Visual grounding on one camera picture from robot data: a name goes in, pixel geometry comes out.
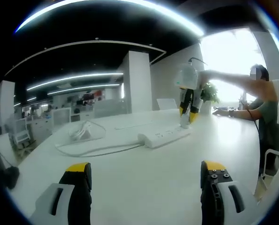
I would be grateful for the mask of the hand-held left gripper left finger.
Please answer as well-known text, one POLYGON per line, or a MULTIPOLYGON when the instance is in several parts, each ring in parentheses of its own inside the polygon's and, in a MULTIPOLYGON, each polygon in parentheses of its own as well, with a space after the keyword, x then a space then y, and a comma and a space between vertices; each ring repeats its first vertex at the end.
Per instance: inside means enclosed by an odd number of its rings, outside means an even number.
POLYGON ((30 217, 33 225, 89 225, 91 165, 70 166, 58 183, 52 183, 36 200, 30 217))

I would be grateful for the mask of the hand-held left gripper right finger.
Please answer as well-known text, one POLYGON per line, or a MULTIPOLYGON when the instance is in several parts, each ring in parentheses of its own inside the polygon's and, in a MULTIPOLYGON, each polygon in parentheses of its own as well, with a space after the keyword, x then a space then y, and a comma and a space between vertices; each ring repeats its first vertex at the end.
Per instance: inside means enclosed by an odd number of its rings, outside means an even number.
POLYGON ((203 225, 251 225, 257 201, 253 194, 234 181, 220 163, 201 162, 201 209, 203 225))

